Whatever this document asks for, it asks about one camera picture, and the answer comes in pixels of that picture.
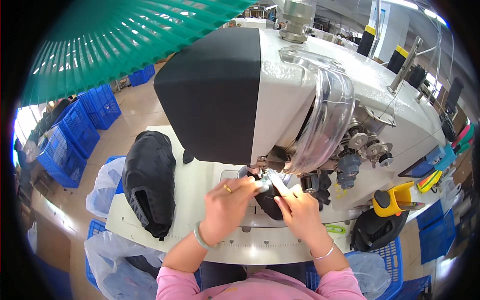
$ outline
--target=tiled floor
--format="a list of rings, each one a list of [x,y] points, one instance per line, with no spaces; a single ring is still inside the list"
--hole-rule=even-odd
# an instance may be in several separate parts
[[[155,70],[158,71],[161,67],[162,64],[155,65]],[[32,207],[36,213],[58,225],[71,241],[70,281],[74,299],[104,299],[86,280],[83,245],[89,222],[96,217],[86,210],[85,198],[94,186],[98,171],[110,156],[126,155],[135,136],[147,126],[169,125],[153,89],[153,78],[146,84],[127,87],[115,93],[122,114],[108,130],[99,130],[100,141],[87,161],[78,189],[64,190],[58,186],[48,200],[37,191],[34,192]],[[420,240],[416,220],[405,225],[400,240],[404,280],[431,274],[434,285],[435,278],[447,268],[447,264],[444,258],[425,265],[420,264]]]

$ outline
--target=industrial sewing machine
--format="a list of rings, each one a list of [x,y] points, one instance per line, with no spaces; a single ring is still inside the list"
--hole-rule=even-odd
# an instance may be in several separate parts
[[[198,160],[224,170],[245,165],[259,177],[295,174],[309,193],[331,181],[331,212],[348,211],[376,190],[411,181],[404,171],[446,138],[430,102],[403,80],[406,71],[396,75],[306,36],[310,9],[287,1],[288,25],[279,31],[214,31],[172,57],[154,86],[179,141]]]

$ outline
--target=white plastic bag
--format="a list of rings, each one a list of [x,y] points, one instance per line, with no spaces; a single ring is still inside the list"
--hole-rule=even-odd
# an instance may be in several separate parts
[[[121,179],[125,157],[119,157],[102,166],[95,179],[95,186],[87,195],[86,208],[92,214],[107,218],[113,196]]]
[[[24,146],[24,152],[26,154],[25,161],[31,163],[36,160],[36,157],[40,154],[40,150],[34,141],[27,140]]]
[[[158,284],[150,274],[131,264],[125,257],[143,255],[149,264],[160,267],[161,251],[144,247],[110,231],[100,232],[84,242],[85,254],[98,288],[113,299],[153,300]]]
[[[27,239],[32,252],[36,253],[36,222],[33,222],[32,228],[27,231]]]
[[[373,252],[355,252],[347,257],[360,291],[367,300],[380,297],[390,286],[392,279],[385,268],[384,259]]]

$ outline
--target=blue plastic crate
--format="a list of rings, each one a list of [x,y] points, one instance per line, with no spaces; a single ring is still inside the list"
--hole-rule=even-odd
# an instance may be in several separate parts
[[[63,119],[58,120],[58,126],[62,129],[65,136],[77,148],[80,155],[88,159],[100,140],[100,135],[96,132],[92,121],[89,119],[85,108],[80,101],[75,101],[71,105]]]
[[[422,278],[405,281],[402,285],[402,289],[398,292],[394,300],[414,300],[417,296],[428,288],[428,291],[432,291],[432,276],[428,275]]]
[[[109,84],[79,94],[88,117],[97,129],[108,129],[121,114],[120,107]]]
[[[47,143],[42,143],[36,157],[47,173],[64,188],[78,188],[86,161],[57,127]]]
[[[146,66],[143,70],[135,71],[128,76],[132,86],[137,86],[146,83],[155,74],[153,65]]]
[[[442,218],[443,216],[444,211],[442,209],[442,204],[440,203],[440,200],[438,200],[417,217],[419,230],[424,229],[425,227]]]
[[[107,161],[105,162],[105,164],[108,164],[109,162],[111,162],[112,160],[115,160],[117,158],[120,158],[120,157],[125,157],[125,155],[119,155],[119,156],[110,156]],[[117,190],[115,191],[115,194],[123,194],[123,185],[122,185],[122,181],[121,181],[121,178],[120,178],[120,182],[117,186]]]
[[[397,237],[385,247],[370,252],[378,253],[381,257],[383,257],[387,272],[390,274],[390,278],[392,279],[390,286],[380,297],[377,298],[377,300],[392,299],[398,293],[398,291],[400,291],[403,283],[402,249],[400,246],[400,237]],[[353,251],[345,253],[345,256],[348,257],[354,253],[355,252]],[[309,264],[310,265],[307,265],[306,267],[307,287],[311,290],[316,290],[318,283],[320,282],[320,277],[318,276],[313,263]]]
[[[419,238],[421,264],[446,255],[455,239],[452,210],[450,209],[443,218],[420,230]]]
[[[105,223],[97,220],[97,219],[92,219],[90,221],[90,226],[88,227],[88,234],[87,234],[87,239],[91,238],[92,236],[96,235],[99,232],[105,231]],[[87,280],[94,286],[96,289],[100,290],[98,288],[98,285],[96,284],[95,277],[92,274],[92,270],[90,270],[90,265],[88,264],[88,259],[87,256],[85,255],[85,275],[87,276]]]

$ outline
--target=yellow spool cap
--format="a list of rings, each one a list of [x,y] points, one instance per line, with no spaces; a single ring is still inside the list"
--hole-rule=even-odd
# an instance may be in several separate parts
[[[395,49],[398,53],[400,53],[404,58],[407,58],[408,56],[408,52],[403,49],[402,47],[400,46],[397,46],[396,49]]]
[[[365,26],[365,31],[368,32],[369,34],[371,34],[372,36],[375,35],[375,28],[371,27],[371,26]]]

